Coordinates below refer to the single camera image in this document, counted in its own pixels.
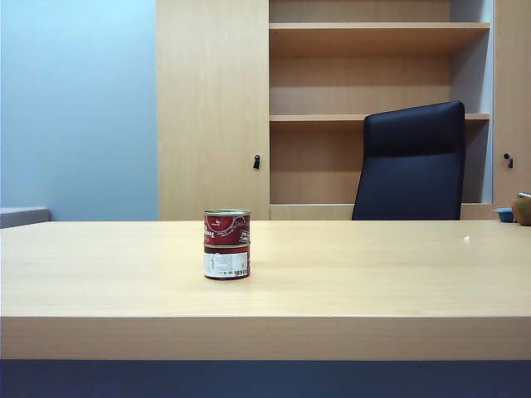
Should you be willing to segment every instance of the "white label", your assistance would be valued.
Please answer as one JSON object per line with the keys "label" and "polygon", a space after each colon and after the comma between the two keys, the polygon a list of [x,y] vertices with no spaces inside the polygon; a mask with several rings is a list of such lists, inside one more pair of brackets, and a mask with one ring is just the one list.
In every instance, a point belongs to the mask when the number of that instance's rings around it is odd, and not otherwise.
{"label": "white label", "polygon": [[234,278],[245,276],[247,269],[247,252],[230,253],[205,253],[205,275],[213,278]]}

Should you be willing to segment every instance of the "tin can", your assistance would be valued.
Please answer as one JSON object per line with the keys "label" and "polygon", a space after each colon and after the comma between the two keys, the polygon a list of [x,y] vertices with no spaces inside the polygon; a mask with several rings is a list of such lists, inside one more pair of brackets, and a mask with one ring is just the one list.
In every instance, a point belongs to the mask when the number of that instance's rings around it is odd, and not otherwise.
{"label": "tin can", "polygon": [[231,280],[251,274],[249,245],[205,245],[203,263],[209,279]]}
{"label": "tin can", "polygon": [[205,245],[249,245],[251,212],[248,210],[206,210]]}

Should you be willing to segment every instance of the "black chair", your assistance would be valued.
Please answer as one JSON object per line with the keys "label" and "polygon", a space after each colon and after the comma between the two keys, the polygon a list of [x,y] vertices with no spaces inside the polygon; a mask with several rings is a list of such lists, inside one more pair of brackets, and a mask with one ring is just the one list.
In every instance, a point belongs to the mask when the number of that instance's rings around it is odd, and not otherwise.
{"label": "black chair", "polygon": [[353,220],[459,220],[465,106],[458,101],[365,118]]}

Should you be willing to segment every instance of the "can label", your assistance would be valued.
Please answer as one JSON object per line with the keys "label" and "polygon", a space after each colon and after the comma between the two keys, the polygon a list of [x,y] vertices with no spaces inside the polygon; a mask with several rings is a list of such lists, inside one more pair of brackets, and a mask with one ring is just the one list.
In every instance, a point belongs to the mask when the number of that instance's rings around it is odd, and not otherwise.
{"label": "can label", "polygon": [[248,245],[249,216],[205,215],[205,245]]}
{"label": "can label", "polygon": [[205,275],[211,278],[235,278],[249,273],[247,252],[205,253]]}

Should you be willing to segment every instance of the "black knob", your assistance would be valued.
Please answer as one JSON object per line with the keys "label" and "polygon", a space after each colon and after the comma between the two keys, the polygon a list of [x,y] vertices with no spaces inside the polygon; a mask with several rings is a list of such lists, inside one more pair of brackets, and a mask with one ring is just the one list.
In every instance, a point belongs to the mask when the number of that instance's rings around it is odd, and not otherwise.
{"label": "black knob", "polygon": [[252,168],[256,170],[260,168],[260,155],[255,155],[255,165]]}
{"label": "black knob", "polygon": [[511,156],[510,153],[504,153],[504,159],[509,160],[509,163],[507,163],[508,168],[514,168],[513,157]]}

